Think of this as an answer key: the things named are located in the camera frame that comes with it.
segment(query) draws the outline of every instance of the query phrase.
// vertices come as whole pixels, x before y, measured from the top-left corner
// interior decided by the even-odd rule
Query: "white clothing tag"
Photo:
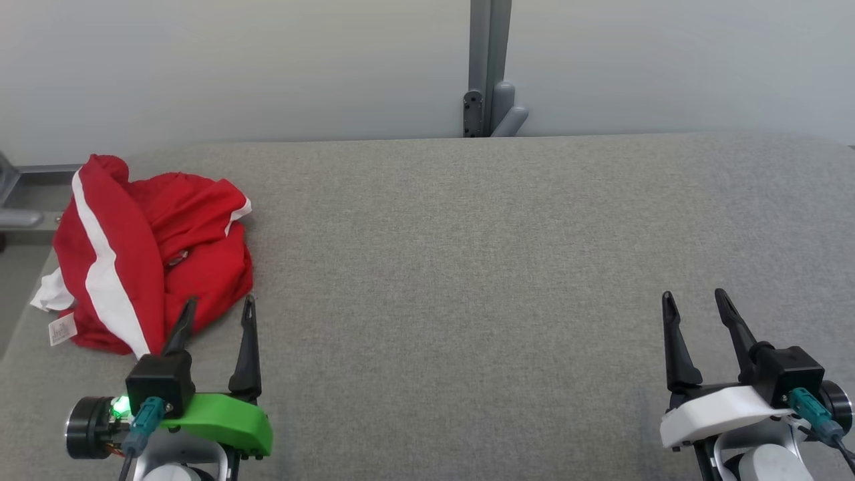
[[[50,333],[50,345],[52,347],[76,336],[77,324],[74,323],[74,314],[62,316],[48,324],[48,332]]]

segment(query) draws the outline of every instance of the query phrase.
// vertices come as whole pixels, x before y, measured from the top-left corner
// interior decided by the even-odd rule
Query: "wrinkled cloth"
[[[131,182],[123,160],[93,155],[72,190],[53,240],[59,269],[31,304],[73,312],[76,344],[160,353],[188,299],[197,332],[252,289],[237,222],[251,202],[231,182],[182,173]]]

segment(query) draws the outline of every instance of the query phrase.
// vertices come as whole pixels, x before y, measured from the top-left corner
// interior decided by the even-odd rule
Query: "gray fabric table surface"
[[[132,176],[225,177],[252,200],[274,455],[242,479],[700,479],[662,449],[660,297],[706,382],[735,380],[728,290],[758,339],[855,392],[855,151],[812,137],[664,134],[200,145]],[[49,260],[46,270],[56,265]],[[63,423],[133,365],[28,307],[0,364],[2,479],[115,479]],[[195,339],[224,390],[239,308]],[[839,455],[803,445],[817,479]]]

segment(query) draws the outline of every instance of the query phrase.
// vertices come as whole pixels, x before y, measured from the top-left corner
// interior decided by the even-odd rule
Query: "metal bracket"
[[[463,137],[482,137],[484,133],[484,96],[470,90],[463,96]]]
[[[56,230],[62,217],[60,211],[5,209],[3,206],[24,176],[70,174],[79,168],[76,164],[15,167],[0,152],[0,232]]]
[[[6,200],[20,179],[21,172],[13,167],[6,156],[0,152],[0,207],[6,204]]]
[[[510,6],[511,0],[471,0],[464,137],[513,137],[528,118],[527,109],[514,106],[514,86],[503,81]]]

